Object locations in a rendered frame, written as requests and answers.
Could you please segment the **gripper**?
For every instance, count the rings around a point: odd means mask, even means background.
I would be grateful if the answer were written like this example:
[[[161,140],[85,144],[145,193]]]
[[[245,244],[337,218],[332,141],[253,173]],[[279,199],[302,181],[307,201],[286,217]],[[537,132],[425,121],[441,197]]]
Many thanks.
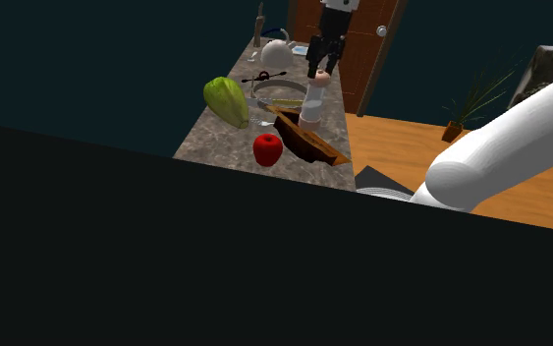
[[[308,62],[307,77],[314,79],[318,66],[327,49],[327,64],[325,72],[332,74],[337,63],[341,60],[346,34],[350,25],[352,13],[324,6],[319,21],[320,35],[313,35],[305,55]]]

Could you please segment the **brown door with knob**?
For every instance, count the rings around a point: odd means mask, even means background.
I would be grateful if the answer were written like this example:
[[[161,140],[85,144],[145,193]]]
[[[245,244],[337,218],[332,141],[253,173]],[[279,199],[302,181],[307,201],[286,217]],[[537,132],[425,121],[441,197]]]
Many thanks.
[[[359,0],[338,63],[344,108],[362,116],[386,61],[409,0]],[[293,39],[308,43],[319,33],[320,0],[288,0],[287,28]]]

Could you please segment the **clear pepper mill pink ends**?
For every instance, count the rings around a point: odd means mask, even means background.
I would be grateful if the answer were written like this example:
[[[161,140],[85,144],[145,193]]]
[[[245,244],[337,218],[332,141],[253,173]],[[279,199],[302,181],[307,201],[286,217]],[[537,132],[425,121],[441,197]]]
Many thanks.
[[[330,85],[331,76],[324,70],[317,70],[313,79],[308,80],[307,92],[302,104],[298,125],[306,131],[316,131],[320,127],[323,96]]]

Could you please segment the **white teapot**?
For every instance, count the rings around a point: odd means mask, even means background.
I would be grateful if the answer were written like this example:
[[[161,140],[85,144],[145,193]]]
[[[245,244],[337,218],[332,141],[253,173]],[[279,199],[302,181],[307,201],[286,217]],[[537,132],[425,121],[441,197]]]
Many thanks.
[[[287,69],[294,63],[293,49],[297,43],[290,39],[285,29],[280,29],[285,40],[273,39],[265,44],[261,50],[260,61],[266,68]]]

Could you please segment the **grey round pan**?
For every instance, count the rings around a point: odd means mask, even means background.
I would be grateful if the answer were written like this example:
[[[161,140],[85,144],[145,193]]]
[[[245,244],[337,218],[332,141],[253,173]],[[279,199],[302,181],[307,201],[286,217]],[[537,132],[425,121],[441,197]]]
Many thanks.
[[[285,88],[290,88],[290,89],[293,89],[293,90],[296,90],[296,91],[299,91],[303,94],[306,94],[307,93],[307,88],[302,85],[302,84],[299,84],[299,83],[296,83],[296,82],[293,82],[293,81],[288,81],[288,80],[267,80],[267,81],[263,81],[263,82],[260,82],[258,83],[256,86],[253,86],[252,89],[250,90],[251,91],[251,97],[248,97],[247,98],[247,105],[248,106],[251,106],[251,107],[256,107],[256,108],[262,108],[262,107],[266,107],[267,105],[266,104],[257,104],[256,103],[256,100],[257,100],[257,97],[254,96],[254,93],[260,89],[263,89],[263,88],[267,88],[267,87],[285,87]]]

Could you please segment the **black and red tool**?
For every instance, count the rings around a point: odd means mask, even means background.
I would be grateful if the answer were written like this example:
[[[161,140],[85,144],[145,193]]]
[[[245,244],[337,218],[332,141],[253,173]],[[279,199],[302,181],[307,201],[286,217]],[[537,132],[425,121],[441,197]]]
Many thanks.
[[[287,74],[286,71],[273,74],[273,75],[270,75],[267,71],[261,71],[257,77],[253,77],[252,79],[242,79],[242,83],[267,81],[270,78],[277,77],[277,76],[285,76],[286,74]]]

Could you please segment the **tall wooden grinder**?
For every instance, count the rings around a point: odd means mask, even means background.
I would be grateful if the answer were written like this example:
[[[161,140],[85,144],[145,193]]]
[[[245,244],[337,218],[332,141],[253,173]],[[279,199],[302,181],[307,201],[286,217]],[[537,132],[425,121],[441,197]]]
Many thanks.
[[[259,48],[261,43],[261,31],[265,22],[265,16],[263,14],[263,3],[260,2],[257,9],[257,16],[255,18],[253,41],[252,44],[255,48]]]

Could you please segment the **green lettuce head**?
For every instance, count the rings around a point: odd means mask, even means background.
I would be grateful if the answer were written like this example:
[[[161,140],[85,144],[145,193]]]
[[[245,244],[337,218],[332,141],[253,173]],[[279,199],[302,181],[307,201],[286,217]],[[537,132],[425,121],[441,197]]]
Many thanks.
[[[208,108],[227,124],[237,129],[249,125],[246,96],[236,81],[217,77],[205,84],[203,97]]]

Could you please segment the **red apple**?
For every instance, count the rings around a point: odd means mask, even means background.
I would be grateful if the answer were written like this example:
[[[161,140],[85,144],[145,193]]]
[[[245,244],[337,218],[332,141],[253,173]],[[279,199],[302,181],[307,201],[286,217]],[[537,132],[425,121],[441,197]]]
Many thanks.
[[[255,161],[261,166],[269,167],[281,157],[283,144],[275,135],[262,134],[254,140],[252,150]]]

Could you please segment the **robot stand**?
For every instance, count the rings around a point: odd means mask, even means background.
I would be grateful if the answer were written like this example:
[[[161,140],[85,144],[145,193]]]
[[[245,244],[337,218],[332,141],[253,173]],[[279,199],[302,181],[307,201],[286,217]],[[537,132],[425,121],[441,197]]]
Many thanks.
[[[414,192],[374,168],[366,165],[355,176],[356,188],[382,188],[412,196]]]

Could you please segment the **potted green plant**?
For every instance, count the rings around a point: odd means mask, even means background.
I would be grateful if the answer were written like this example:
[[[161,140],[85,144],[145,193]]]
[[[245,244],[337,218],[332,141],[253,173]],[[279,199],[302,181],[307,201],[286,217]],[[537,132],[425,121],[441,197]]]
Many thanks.
[[[509,68],[503,66],[493,74],[489,72],[489,65],[485,65],[475,74],[465,101],[458,104],[452,98],[451,106],[443,106],[452,115],[452,119],[448,122],[441,141],[452,143],[463,132],[467,122],[483,119],[484,115],[477,115],[476,112],[506,93],[504,83],[514,75],[520,64],[521,61],[517,61]]]

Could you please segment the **grey stone block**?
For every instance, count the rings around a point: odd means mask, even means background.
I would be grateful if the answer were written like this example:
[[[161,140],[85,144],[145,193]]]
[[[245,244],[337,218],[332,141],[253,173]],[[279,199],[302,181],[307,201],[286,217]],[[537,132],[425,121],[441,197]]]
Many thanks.
[[[530,59],[507,109],[553,83],[553,45],[539,45]]]

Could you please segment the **yellow handled knife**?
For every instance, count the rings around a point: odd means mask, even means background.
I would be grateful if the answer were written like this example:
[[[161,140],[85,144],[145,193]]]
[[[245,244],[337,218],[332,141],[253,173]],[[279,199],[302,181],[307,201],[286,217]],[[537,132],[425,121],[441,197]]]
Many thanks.
[[[266,105],[277,105],[283,107],[299,107],[303,105],[302,100],[297,99],[282,99],[282,98],[258,98],[256,103],[266,104]]]

